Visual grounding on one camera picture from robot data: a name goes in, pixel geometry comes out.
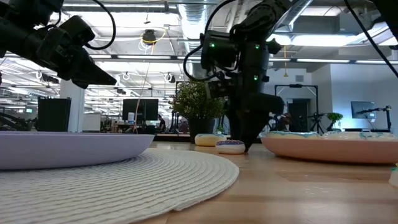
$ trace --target black plant pot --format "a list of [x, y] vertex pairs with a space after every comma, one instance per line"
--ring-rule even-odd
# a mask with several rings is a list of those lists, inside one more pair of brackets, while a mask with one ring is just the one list
[[190, 118], [188, 119], [189, 124], [189, 135], [191, 143], [195, 143], [195, 136], [197, 134], [213, 134], [214, 119], [200, 119]]

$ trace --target computer monitor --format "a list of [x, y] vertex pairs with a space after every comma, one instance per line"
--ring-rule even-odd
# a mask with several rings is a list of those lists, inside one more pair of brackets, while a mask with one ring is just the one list
[[[123, 100], [123, 120], [127, 121], [129, 112], [136, 112], [137, 99]], [[157, 120], [159, 100], [158, 99], [141, 99], [137, 110], [137, 120], [151, 121]]]
[[374, 109], [373, 102], [367, 101], [352, 101], [351, 114], [353, 118], [357, 119], [376, 119], [376, 112], [362, 113], [362, 111]]

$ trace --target round woven placemat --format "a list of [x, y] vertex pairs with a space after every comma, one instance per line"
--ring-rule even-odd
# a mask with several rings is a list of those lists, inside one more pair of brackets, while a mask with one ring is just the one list
[[222, 157], [147, 149], [130, 160], [0, 172], [0, 223], [131, 223], [211, 198], [239, 169]]

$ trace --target wooden tabletop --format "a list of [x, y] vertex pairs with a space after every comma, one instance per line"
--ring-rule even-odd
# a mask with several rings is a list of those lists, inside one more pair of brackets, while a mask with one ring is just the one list
[[[212, 147], [189, 143], [154, 142], [151, 147], [216, 154]], [[391, 167], [279, 158], [260, 144], [249, 154], [223, 157], [240, 169], [232, 187], [181, 212], [140, 223], [398, 223], [398, 189], [388, 183]]]

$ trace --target peach bowl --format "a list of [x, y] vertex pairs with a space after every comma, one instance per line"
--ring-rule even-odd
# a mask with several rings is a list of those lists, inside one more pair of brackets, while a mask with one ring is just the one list
[[398, 141], [261, 139], [278, 156], [329, 162], [392, 164], [398, 161]]

